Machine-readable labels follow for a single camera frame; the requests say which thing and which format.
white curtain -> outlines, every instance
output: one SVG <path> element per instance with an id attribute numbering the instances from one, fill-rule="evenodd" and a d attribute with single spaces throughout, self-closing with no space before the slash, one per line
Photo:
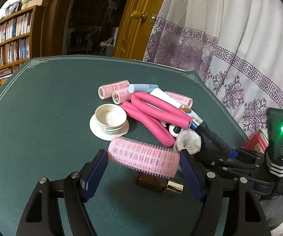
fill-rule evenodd
<path id="1" fill-rule="evenodd" d="M 164 0 L 144 61 L 199 76 L 248 136 L 283 109 L 280 0 Z"/>

white bowl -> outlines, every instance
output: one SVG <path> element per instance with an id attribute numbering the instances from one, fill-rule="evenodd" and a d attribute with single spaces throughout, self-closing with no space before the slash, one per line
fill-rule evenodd
<path id="1" fill-rule="evenodd" d="M 126 121 L 126 112 L 120 106 L 104 104 L 95 110 L 95 120 L 104 131 L 118 131 Z"/>

metal screw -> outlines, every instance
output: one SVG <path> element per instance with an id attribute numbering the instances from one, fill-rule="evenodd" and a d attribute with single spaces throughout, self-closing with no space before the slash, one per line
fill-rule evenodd
<path id="1" fill-rule="evenodd" d="M 216 174 L 210 171 L 210 172 L 207 173 L 207 176 L 208 176 L 209 178 L 215 178 L 215 177 L 216 177 Z"/>
<path id="2" fill-rule="evenodd" d="M 247 183 L 247 178 L 242 176 L 240 178 L 240 181 L 241 181 L 242 184 L 246 184 Z"/>
<path id="3" fill-rule="evenodd" d="M 78 178 L 79 177 L 79 172 L 73 172 L 70 176 L 72 177 L 72 178 Z"/>
<path id="4" fill-rule="evenodd" d="M 46 181 L 47 181 L 46 177 L 41 177 L 40 180 L 39 180 L 39 183 L 44 184 Z"/>

green tablecloth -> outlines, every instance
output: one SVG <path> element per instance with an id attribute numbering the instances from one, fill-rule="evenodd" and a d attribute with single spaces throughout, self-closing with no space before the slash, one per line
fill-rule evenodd
<path id="1" fill-rule="evenodd" d="M 193 109 L 231 146 L 246 135 L 200 81 L 196 72 L 157 64 L 98 56 L 58 56 L 26 62 L 0 88 L 0 231 L 15 235 L 25 205 L 40 177 L 65 178 L 91 161 L 109 142 L 89 129 L 101 100 L 100 85 L 128 79 L 158 84 L 162 90 L 192 97 Z M 128 138 L 158 145 L 140 123 L 129 120 Z M 201 204 L 188 187 L 181 195 L 158 194 L 135 184 L 137 172 L 109 163 L 87 204 L 98 235 L 189 235 Z M 184 182 L 182 175 L 177 180 Z M 64 201 L 60 200 L 66 235 Z M 220 232 L 225 208 L 220 217 Z"/>

door knob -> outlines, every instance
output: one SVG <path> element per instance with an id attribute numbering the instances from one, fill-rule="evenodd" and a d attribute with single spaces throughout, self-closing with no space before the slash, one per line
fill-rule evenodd
<path id="1" fill-rule="evenodd" d="M 130 15 L 131 18 L 133 19 L 140 19 L 141 22 L 144 23 L 148 17 L 148 12 L 145 11 L 145 13 L 141 13 L 141 11 L 133 11 L 132 14 Z"/>

